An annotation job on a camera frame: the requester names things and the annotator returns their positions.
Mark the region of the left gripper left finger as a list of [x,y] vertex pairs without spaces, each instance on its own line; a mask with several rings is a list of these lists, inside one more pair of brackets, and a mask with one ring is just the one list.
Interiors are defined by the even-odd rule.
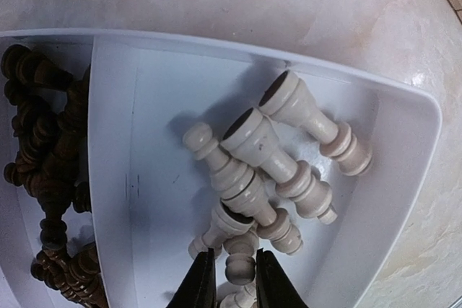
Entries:
[[217,286],[214,249],[200,252],[172,298],[172,308],[215,308]]

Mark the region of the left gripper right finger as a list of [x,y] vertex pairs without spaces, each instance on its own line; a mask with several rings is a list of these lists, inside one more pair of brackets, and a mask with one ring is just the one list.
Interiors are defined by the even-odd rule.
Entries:
[[272,251],[256,254],[256,296],[258,307],[307,308]]

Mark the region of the white chess pawn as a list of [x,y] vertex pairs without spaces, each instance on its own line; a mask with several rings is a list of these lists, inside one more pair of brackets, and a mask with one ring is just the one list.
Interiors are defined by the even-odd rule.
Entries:
[[236,253],[229,255],[225,262],[226,279],[234,285],[244,286],[256,276],[256,262],[253,257]]

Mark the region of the white plastic tray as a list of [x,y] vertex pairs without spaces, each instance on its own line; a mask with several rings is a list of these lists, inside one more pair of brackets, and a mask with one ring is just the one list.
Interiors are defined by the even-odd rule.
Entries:
[[355,307],[396,243],[421,190],[442,128],[430,94],[320,59],[184,35],[82,28],[6,31],[62,69],[90,78],[92,212],[68,210],[74,246],[95,239],[112,307],[165,307],[191,265],[188,243],[209,224],[217,196],[182,137],[197,121],[223,134],[286,69],[319,107],[372,144],[370,170],[342,175],[308,135],[283,124],[283,148],[334,191],[331,225],[294,217],[304,246],[277,259],[310,307]]

